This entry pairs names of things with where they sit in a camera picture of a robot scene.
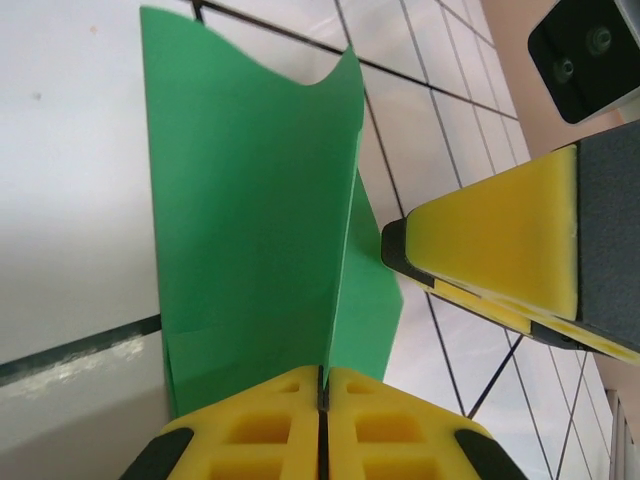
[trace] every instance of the green paper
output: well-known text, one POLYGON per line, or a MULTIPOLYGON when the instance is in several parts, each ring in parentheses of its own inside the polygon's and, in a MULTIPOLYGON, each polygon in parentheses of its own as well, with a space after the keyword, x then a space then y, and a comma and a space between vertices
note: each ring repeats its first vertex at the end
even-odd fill
POLYGON ((357 176, 354 53, 303 86, 196 22, 141 18, 173 413, 301 365, 382 378, 401 299, 357 176))

